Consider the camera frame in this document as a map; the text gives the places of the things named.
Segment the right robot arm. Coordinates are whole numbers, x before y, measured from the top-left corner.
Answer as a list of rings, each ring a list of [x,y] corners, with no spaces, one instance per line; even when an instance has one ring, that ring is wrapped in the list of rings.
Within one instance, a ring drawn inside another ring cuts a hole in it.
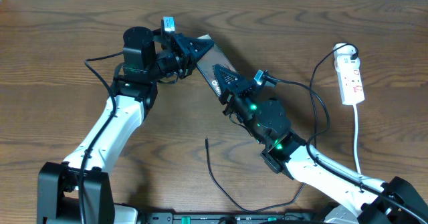
[[[350,211],[359,223],[426,223],[427,204],[406,180],[390,182],[357,173],[323,155],[310,140],[291,128],[282,103],[257,96],[278,80],[260,71],[256,80],[216,64],[213,72],[224,114],[235,114],[241,125],[264,146],[261,156],[275,173],[310,185]]]

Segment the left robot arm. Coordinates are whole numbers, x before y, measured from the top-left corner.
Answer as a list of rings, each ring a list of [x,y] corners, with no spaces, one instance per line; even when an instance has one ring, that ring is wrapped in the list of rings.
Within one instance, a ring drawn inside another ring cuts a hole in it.
[[[192,74],[214,46],[208,37],[185,37],[163,23],[161,28],[131,27],[124,32],[106,106],[79,146],[61,163],[47,162],[37,180],[38,223],[141,223],[135,207],[116,204],[111,172],[132,133],[153,107],[163,79]]]

